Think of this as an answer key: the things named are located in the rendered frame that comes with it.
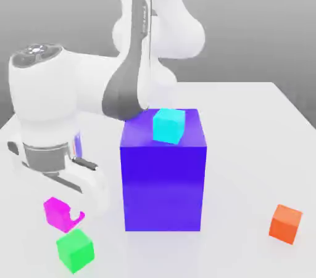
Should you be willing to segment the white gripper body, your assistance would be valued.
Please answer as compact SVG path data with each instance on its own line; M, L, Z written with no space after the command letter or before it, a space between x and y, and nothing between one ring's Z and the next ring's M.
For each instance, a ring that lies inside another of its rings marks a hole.
M93 162L66 159L64 169L38 175L52 196L84 212L89 219L103 215L109 206L106 175Z

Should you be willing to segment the small magenta cube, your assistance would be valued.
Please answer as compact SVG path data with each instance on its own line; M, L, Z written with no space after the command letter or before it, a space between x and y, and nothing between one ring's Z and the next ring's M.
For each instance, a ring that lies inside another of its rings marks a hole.
M51 197L45 201L43 206L48 224L63 233L71 231L85 218L85 213L82 211L79 213L77 218L73 218L70 215L71 207L67 203L55 197Z

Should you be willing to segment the small green cube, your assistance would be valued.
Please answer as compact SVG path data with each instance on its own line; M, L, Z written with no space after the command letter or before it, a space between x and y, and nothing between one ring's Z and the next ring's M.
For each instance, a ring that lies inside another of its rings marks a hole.
M95 259L93 241L81 229L65 234L56 245L59 259L72 274Z

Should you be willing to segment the small cyan cube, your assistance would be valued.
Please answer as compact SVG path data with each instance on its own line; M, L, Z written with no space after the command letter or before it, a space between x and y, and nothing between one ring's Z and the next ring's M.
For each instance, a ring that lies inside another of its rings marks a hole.
M178 144L185 131L185 111L161 108L152 119L153 139Z

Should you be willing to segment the small orange cube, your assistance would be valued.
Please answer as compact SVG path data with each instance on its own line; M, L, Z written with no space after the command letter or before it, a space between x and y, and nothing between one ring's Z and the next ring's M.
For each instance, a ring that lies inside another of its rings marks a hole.
M269 236L292 245L302 218L302 212L277 205L270 223Z

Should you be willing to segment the large purple box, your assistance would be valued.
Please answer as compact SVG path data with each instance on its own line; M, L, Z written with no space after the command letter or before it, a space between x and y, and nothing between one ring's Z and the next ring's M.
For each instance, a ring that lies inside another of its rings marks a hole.
M185 111L178 144L153 140L149 109L125 122L120 141L126 231L199 231L207 143L199 112Z

